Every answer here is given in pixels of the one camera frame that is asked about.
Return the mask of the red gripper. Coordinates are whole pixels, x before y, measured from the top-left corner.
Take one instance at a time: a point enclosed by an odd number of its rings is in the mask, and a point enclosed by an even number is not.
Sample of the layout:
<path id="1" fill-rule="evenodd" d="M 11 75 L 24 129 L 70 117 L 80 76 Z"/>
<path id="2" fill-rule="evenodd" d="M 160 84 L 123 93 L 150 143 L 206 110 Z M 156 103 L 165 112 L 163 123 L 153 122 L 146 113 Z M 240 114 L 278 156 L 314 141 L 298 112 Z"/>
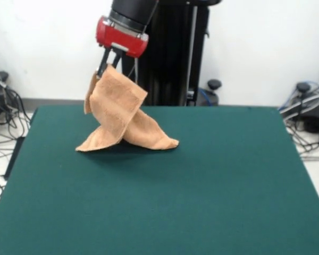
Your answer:
<path id="1" fill-rule="evenodd" d="M 115 50 L 115 58 L 112 66 L 117 67 L 122 58 L 122 50 L 127 56 L 139 58 L 145 51 L 149 36 L 146 33 L 137 33 L 117 23 L 112 22 L 108 17 L 101 16 L 96 27 L 96 41 L 100 47 L 104 46 L 104 54 L 97 68 L 96 77 L 101 78 L 107 67 L 107 60 L 111 47 Z"/>

